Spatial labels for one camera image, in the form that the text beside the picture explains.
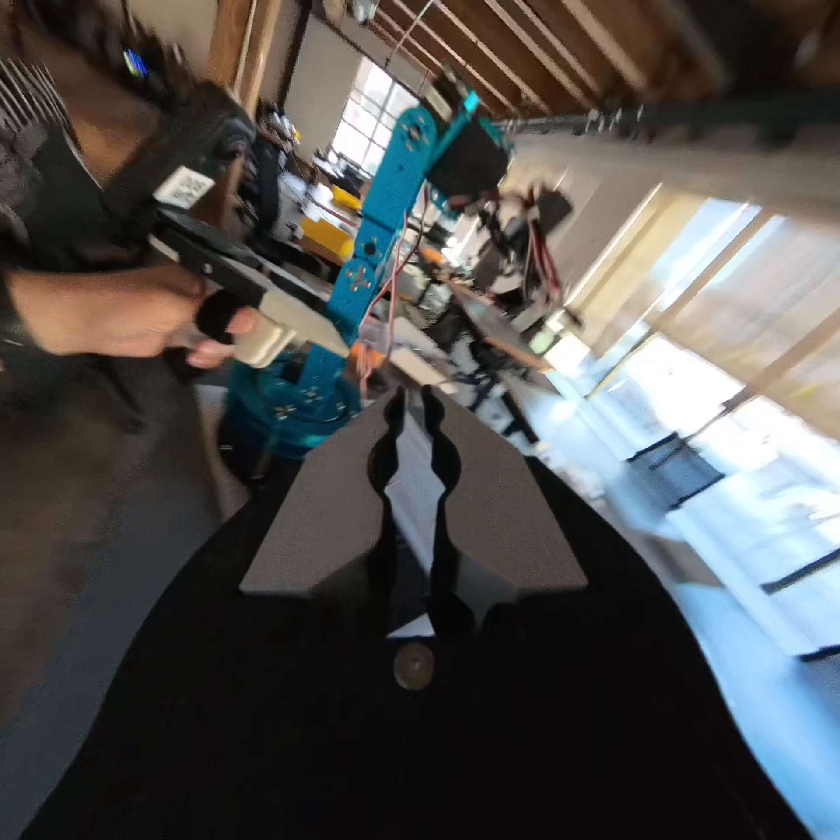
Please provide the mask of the blue toy robot arm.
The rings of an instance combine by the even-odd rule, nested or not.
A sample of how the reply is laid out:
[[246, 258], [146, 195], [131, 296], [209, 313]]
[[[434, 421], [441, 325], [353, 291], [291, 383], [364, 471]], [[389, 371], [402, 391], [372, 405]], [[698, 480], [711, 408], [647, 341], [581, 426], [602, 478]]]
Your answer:
[[456, 220], [476, 214], [490, 243], [521, 278], [525, 297], [564, 308], [568, 287], [550, 255], [546, 203], [571, 205], [558, 191], [499, 192], [511, 145], [502, 128], [478, 114], [479, 98], [444, 64], [420, 104], [397, 119], [364, 200], [353, 255], [334, 282], [327, 315], [351, 347], [345, 361], [311, 345], [287, 351], [265, 369], [234, 364], [217, 441], [223, 462], [256, 481], [277, 461], [301, 459], [357, 414], [369, 399], [375, 360], [363, 326], [389, 298], [385, 357], [395, 341], [396, 284], [423, 242], [427, 211]]

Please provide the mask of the large window with beige blinds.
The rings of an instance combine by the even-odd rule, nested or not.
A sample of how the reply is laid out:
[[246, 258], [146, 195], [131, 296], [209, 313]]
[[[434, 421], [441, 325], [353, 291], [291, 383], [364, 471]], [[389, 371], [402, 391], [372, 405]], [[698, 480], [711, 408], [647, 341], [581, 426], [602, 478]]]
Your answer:
[[838, 213], [659, 184], [584, 275], [573, 333], [596, 357], [660, 335], [838, 440]]

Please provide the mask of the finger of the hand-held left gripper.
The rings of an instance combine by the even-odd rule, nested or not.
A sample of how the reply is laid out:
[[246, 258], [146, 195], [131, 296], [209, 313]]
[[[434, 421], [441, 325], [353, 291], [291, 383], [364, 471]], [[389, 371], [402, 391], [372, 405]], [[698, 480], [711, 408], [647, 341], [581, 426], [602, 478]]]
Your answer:
[[282, 290], [266, 290], [254, 309], [250, 329], [234, 336], [233, 359], [265, 369], [287, 351], [315, 345], [345, 360], [350, 347], [335, 325], [304, 302]]

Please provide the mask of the white foam sheet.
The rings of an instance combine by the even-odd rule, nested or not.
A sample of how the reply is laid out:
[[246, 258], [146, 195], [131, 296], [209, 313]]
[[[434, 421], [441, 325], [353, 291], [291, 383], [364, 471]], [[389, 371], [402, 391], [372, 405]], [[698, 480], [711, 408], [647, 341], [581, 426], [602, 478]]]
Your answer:
[[[198, 384], [193, 386], [193, 391], [217, 504], [225, 522], [250, 499], [249, 490], [224, 464], [217, 443], [227, 388], [220, 384]], [[417, 399], [410, 395], [403, 430], [396, 440], [397, 471], [385, 489], [392, 505], [398, 556], [388, 636], [398, 639], [434, 635], [426, 603], [434, 560], [438, 500], [444, 485], [432, 471], [432, 442], [417, 421], [418, 409]]]

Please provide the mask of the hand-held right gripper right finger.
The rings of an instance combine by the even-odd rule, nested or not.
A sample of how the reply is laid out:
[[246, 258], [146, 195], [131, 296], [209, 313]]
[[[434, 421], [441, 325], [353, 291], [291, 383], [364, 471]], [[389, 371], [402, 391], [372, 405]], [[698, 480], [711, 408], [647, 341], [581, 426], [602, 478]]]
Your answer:
[[427, 613], [472, 634], [497, 609], [584, 592], [588, 578], [526, 458], [435, 386], [422, 390], [437, 501]]

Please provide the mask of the person's left hand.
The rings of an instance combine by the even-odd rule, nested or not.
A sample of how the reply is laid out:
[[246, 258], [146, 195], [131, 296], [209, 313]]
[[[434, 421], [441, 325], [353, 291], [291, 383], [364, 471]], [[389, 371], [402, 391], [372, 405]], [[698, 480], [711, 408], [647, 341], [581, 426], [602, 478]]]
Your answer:
[[198, 332], [206, 284], [179, 266], [95, 274], [14, 270], [3, 282], [26, 337], [48, 354], [143, 359], [184, 348], [189, 365], [209, 370], [235, 353], [234, 345]]

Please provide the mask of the large glass window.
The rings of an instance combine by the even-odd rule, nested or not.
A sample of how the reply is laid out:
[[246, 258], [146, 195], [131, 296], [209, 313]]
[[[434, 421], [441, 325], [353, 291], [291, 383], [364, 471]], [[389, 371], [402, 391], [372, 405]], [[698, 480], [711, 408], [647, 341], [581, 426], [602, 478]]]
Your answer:
[[414, 95], [382, 68], [362, 57], [343, 107], [331, 150], [362, 173], [377, 173], [397, 119], [418, 105]]

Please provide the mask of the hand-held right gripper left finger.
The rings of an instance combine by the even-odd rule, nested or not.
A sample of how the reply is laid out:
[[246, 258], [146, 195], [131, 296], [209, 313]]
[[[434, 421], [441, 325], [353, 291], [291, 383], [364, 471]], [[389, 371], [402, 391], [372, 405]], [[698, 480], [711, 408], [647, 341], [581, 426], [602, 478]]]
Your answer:
[[405, 409], [404, 389], [393, 388], [303, 459], [243, 595], [311, 602], [375, 633], [389, 627], [396, 528], [385, 489]]

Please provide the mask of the black mesh office chair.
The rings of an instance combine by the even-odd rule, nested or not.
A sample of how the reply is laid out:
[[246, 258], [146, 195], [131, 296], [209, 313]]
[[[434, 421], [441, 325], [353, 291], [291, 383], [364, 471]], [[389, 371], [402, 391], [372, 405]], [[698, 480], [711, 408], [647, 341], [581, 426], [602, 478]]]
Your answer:
[[626, 464], [666, 511], [680, 508], [726, 477], [677, 432], [638, 450]]

